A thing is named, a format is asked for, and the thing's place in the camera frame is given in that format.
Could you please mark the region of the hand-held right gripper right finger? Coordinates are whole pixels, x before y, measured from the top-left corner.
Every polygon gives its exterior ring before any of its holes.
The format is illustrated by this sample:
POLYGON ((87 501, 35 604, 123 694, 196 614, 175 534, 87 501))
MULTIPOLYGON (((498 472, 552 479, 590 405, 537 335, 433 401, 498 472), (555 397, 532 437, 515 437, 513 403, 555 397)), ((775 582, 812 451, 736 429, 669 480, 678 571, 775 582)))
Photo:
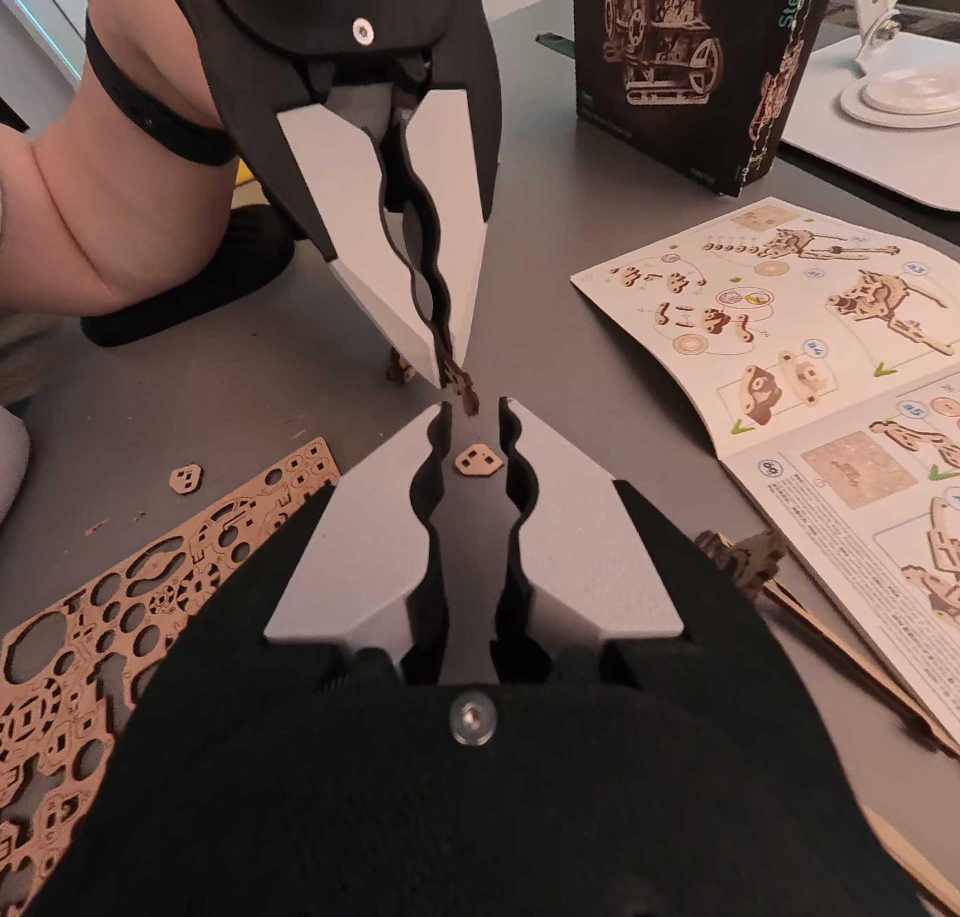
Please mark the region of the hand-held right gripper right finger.
POLYGON ((518 511, 494 618, 501 683, 540 683, 570 649, 673 639, 684 624, 617 481, 515 398, 499 401, 518 511))

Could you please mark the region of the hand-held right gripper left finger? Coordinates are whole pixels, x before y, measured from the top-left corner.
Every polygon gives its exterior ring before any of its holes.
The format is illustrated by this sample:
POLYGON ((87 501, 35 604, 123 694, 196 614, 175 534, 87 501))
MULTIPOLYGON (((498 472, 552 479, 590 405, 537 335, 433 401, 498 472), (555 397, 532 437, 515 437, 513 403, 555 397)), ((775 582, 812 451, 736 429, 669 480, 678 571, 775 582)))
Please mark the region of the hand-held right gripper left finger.
POLYGON ((429 406, 343 476, 264 636, 386 652, 409 684, 439 681, 450 627, 438 534, 451 406, 429 406))

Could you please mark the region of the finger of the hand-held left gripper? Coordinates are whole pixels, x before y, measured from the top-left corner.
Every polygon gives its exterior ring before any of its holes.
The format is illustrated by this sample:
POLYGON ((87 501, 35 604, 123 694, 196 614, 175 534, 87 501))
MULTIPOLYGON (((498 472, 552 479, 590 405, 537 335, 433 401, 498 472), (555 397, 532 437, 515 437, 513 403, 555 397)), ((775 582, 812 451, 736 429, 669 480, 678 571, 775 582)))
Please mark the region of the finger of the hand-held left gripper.
POLYGON ((405 248, 418 275, 443 279, 449 311, 439 313, 441 295, 433 290, 432 323, 448 330, 447 352, 463 366, 487 236, 467 92, 428 91, 403 128, 401 152, 420 205, 404 206, 405 248))
POLYGON ((277 119, 332 243, 329 267, 391 346, 442 388, 435 337, 414 302, 412 268, 383 218, 383 169, 373 139, 322 104, 277 119))

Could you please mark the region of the dark wooden model part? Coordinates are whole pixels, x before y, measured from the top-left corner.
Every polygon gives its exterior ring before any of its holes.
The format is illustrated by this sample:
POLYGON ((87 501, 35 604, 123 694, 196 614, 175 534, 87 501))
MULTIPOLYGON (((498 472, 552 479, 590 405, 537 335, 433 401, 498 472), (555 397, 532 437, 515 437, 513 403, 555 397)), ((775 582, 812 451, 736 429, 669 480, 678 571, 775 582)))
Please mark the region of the dark wooden model part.
POLYGON ((440 373, 443 385, 451 386, 454 394, 461 399, 464 414, 469 418, 476 417, 480 401, 470 374, 446 356, 441 360, 440 373))

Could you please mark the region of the person's left forearm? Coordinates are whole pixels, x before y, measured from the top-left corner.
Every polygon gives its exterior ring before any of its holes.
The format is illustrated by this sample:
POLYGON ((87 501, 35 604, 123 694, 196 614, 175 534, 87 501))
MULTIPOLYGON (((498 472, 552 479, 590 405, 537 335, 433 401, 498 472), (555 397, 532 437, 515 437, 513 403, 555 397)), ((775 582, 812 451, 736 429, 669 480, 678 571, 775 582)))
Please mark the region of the person's left forearm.
POLYGON ((33 143, 6 125, 1 188, 2 308, 78 316, 89 264, 50 198, 33 143))

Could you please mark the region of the partly built wooden gear model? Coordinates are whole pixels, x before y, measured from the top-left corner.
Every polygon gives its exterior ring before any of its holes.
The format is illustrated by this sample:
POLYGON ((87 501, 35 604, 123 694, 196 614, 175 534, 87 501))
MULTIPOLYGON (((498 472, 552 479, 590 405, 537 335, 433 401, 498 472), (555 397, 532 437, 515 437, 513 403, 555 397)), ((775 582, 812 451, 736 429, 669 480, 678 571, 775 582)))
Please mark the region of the partly built wooden gear model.
MULTIPOLYGON (((786 557, 786 542, 776 530, 766 530, 733 542, 716 531, 705 531, 696 546, 726 575, 752 603, 764 598, 802 624, 833 654, 844 659, 859 680, 875 696, 885 699, 921 743, 959 759, 958 742, 885 670, 860 654, 812 613, 777 576, 786 557)), ((882 815, 862 804, 860 809, 887 854, 929 899, 946 915, 959 914, 959 891, 923 854, 882 815)))

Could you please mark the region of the black model kit box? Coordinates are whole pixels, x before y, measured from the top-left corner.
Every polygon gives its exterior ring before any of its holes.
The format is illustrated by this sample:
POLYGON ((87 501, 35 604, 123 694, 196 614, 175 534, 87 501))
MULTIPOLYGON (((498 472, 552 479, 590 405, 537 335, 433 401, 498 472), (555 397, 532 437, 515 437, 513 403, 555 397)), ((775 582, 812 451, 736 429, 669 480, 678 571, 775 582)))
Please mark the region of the black model kit box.
POLYGON ((573 0, 577 113, 710 190, 774 160, 829 0, 573 0))

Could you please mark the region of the person's left hand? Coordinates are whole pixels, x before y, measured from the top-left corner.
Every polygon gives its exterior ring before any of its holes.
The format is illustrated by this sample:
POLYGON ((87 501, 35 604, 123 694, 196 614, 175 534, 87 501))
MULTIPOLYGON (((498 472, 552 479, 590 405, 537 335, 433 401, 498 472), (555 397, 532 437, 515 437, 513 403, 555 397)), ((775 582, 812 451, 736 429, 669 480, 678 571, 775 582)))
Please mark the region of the person's left hand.
MULTIPOLYGON (((191 123, 223 130, 175 0, 88 0, 88 16, 103 50, 140 91, 191 123)), ((237 159, 211 167, 173 154, 122 113, 88 60, 65 116, 32 148, 88 264, 78 316, 118 311, 190 280, 221 243, 237 159)))

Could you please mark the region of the laser-cut plywood part sheet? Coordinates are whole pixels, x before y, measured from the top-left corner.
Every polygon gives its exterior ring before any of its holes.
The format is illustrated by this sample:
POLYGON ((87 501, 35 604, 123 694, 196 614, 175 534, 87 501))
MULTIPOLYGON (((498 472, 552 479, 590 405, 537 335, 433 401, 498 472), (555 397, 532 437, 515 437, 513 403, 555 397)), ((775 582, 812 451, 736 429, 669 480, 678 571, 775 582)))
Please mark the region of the laser-cut plywood part sheet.
POLYGON ((315 438, 2 638, 2 915, 23 914, 66 853, 187 624, 339 479, 315 438))

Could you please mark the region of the open instruction booklet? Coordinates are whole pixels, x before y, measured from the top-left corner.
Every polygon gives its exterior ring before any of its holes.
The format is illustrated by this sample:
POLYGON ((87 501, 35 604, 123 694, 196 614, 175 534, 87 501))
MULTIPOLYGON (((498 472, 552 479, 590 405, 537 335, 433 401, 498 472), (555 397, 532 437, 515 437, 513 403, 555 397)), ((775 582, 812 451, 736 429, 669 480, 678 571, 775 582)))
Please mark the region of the open instruction booklet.
POLYGON ((570 281, 958 741, 958 260, 768 198, 570 281))

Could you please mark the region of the person's light grey clothing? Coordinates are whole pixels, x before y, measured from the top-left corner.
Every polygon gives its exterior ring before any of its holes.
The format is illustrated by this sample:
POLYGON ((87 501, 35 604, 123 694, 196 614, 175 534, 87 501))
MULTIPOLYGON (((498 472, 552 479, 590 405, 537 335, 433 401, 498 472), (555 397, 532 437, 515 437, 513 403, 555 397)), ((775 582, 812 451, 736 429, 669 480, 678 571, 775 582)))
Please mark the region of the person's light grey clothing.
POLYGON ((25 478, 31 442, 23 421, 6 407, 1 416, 1 500, 0 517, 4 522, 25 478))

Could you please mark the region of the white flat board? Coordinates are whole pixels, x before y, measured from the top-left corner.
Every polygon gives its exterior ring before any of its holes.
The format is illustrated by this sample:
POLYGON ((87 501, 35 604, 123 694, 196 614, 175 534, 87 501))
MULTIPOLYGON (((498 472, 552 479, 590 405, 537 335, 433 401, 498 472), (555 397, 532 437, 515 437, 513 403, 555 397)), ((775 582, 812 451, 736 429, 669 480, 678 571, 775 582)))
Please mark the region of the white flat board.
POLYGON ((841 106, 857 96, 860 38, 834 25, 809 57, 782 141, 854 176, 932 209, 959 210, 959 128, 902 129, 849 116, 841 106))

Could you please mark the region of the white desk lamp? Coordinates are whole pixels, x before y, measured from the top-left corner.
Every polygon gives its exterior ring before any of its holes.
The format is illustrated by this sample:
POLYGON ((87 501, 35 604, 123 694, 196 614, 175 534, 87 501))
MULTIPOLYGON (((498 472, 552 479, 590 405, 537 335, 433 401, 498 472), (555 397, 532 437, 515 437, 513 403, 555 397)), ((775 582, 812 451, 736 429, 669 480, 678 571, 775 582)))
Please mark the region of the white desk lamp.
POLYGON ((899 0, 854 0, 860 78, 841 94, 850 117, 877 127, 924 130, 959 123, 958 44, 903 35, 899 0))

